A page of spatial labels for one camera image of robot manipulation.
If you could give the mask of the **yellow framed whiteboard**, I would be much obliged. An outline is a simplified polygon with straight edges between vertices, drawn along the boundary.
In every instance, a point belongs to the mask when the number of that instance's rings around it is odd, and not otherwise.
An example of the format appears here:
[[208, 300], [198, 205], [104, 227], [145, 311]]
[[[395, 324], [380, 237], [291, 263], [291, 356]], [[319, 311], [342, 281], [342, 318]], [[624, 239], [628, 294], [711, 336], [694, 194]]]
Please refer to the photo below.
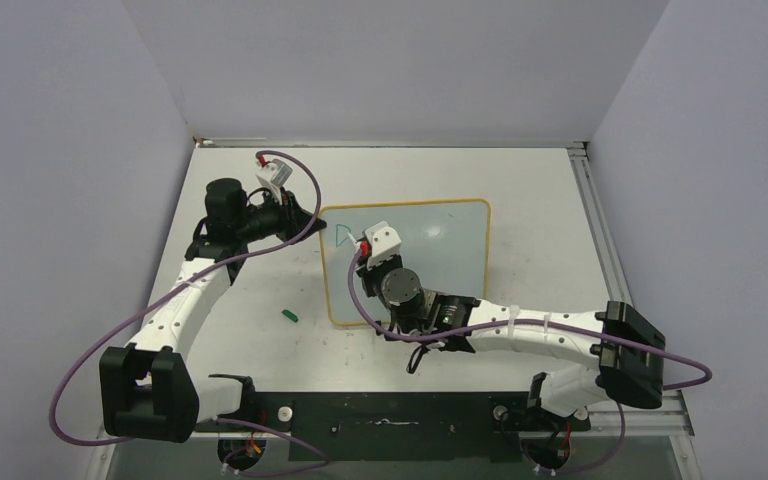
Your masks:
[[372, 225], [386, 221], [402, 240], [404, 265], [419, 274], [422, 285], [473, 297], [486, 295], [491, 206], [481, 198], [328, 206], [319, 232], [326, 306], [332, 324], [364, 324], [346, 286], [357, 239]]

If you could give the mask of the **green marker cap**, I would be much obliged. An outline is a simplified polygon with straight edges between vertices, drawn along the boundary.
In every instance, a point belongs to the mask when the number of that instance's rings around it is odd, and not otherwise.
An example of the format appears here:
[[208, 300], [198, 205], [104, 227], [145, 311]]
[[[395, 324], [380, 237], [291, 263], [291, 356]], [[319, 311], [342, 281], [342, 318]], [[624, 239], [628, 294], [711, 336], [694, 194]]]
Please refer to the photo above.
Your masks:
[[298, 316], [297, 316], [297, 315], [296, 315], [294, 312], [292, 312], [292, 311], [290, 311], [290, 310], [288, 310], [288, 309], [283, 309], [283, 310], [281, 311], [281, 314], [282, 314], [284, 317], [286, 317], [288, 320], [290, 320], [291, 322], [293, 322], [293, 323], [298, 323], [298, 322], [299, 322], [299, 317], [298, 317]]

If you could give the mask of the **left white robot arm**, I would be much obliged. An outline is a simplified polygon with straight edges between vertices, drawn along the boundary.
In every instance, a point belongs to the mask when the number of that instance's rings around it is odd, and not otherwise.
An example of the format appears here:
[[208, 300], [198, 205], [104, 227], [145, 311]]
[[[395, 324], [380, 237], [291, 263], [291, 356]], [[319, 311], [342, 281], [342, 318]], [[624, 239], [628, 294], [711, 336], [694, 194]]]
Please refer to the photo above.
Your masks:
[[205, 217], [185, 252], [171, 298], [123, 347], [99, 360], [103, 425], [118, 437], [182, 443], [197, 424], [220, 417], [231, 429], [250, 428], [258, 403], [245, 376], [193, 379], [186, 359], [213, 306], [234, 284], [251, 243], [274, 236], [291, 245], [327, 223], [303, 209], [295, 195], [268, 187], [251, 204], [240, 181], [206, 187]]

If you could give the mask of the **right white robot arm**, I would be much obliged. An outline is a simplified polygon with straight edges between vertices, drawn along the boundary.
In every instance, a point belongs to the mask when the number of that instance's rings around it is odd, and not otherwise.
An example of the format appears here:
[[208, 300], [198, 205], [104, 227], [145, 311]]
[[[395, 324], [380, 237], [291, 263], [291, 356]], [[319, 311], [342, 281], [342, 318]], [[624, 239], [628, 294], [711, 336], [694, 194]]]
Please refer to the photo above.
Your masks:
[[521, 310], [425, 288], [400, 256], [371, 265], [359, 254], [351, 265], [365, 295], [389, 312], [390, 326], [373, 324], [389, 341], [415, 343], [421, 354], [510, 351], [565, 362], [532, 379], [525, 411], [539, 428], [601, 401], [662, 405], [664, 362], [654, 352], [666, 338], [628, 303], [580, 313]]

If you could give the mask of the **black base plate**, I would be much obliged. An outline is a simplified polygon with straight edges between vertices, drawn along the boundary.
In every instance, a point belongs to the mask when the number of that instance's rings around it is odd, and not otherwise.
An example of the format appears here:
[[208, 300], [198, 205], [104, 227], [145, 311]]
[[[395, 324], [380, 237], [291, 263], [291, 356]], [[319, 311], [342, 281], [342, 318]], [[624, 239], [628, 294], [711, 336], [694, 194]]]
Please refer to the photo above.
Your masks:
[[515, 462], [518, 439], [561, 442], [591, 424], [555, 418], [522, 392], [259, 392], [239, 419], [262, 420], [332, 461], [432, 461], [481, 457]]

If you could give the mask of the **aluminium frame rail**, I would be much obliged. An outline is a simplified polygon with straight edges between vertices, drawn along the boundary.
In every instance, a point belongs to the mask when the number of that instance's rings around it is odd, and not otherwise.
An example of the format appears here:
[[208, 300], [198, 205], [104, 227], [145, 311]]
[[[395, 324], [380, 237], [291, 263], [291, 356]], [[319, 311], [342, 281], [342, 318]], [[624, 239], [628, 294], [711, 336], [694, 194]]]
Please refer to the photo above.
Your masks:
[[[587, 144], [575, 142], [567, 152], [609, 298], [630, 303], [632, 295], [597, 192]], [[630, 435], [672, 437], [694, 434], [684, 396], [679, 391], [667, 393], [657, 410], [624, 407], [623, 411]]]

